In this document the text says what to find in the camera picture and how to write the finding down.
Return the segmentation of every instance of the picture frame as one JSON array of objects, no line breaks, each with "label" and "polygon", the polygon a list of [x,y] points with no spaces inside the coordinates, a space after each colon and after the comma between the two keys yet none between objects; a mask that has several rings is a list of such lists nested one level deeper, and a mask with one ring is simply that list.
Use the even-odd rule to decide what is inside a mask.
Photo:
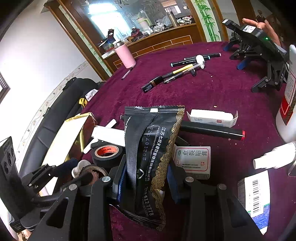
[{"label": "picture frame", "polygon": [[9,90],[10,90],[9,86],[7,85],[7,83],[5,82],[5,80],[3,79],[0,73],[0,104]]}]

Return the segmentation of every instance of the silver screw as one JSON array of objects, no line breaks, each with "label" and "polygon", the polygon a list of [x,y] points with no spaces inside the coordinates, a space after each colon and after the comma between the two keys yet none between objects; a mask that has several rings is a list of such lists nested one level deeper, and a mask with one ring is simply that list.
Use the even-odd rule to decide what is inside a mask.
[{"label": "silver screw", "polygon": [[226,185],[225,184],[219,184],[218,186],[221,190],[226,190]]},{"label": "silver screw", "polygon": [[192,183],[194,181],[194,178],[193,177],[186,177],[185,181],[188,183]]},{"label": "silver screw", "polygon": [[109,177],[109,176],[106,176],[106,177],[102,178],[102,181],[105,182],[105,183],[109,182],[110,180],[111,180],[111,177]]},{"label": "silver screw", "polygon": [[77,188],[77,185],[76,185],[76,184],[71,184],[71,185],[69,186],[69,189],[70,189],[71,191],[75,190],[76,188]]}]

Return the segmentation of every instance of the finger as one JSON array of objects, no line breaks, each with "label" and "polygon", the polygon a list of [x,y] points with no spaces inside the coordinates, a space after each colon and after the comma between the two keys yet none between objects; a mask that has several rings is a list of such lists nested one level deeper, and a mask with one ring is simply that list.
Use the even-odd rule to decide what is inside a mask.
[{"label": "finger", "polygon": [[255,22],[254,20],[250,20],[250,19],[247,19],[247,18],[243,18],[242,21],[243,21],[244,24],[248,24],[248,25],[251,25],[251,26],[254,26],[254,27],[257,27],[257,25],[258,25],[258,23]]},{"label": "finger", "polygon": [[258,23],[257,28],[259,29],[264,29],[265,28],[265,23]]},{"label": "finger", "polygon": [[267,20],[265,20],[265,28],[266,28],[266,32],[268,34],[268,36],[271,38],[271,40],[276,43],[277,45],[281,46],[281,42],[279,40],[278,35],[276,34],[276,32],[274,31],[274,29],[271,27],[271,25],[269,24],[269,22]]}]

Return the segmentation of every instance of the green bamboo painting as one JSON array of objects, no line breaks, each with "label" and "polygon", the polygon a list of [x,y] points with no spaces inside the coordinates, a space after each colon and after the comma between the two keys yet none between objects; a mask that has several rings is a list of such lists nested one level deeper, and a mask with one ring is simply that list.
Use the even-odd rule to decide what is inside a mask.
[{"label": "green bamboo painting", "polygon": [[202,19],[205,22],[205,26],[207,27],[211,41],[219,40],[219,35],[215,34],[214,32],[214,24],[215,24],[215,22],[213,22],[214,19],[209,14],[209,11],[212,11],[211,8],[207,6],[207,3],[205,0],[194,0],[194,1],[202,15]]}]

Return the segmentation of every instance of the black bag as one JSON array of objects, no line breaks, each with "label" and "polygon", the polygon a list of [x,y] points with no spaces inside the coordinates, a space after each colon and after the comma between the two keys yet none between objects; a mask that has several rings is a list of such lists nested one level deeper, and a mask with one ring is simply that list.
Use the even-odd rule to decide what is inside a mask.
[{"label": "black bag", "polygon": [[120,208],[162,230],[164,184],[184,106],[125,107],[126,188]]}]

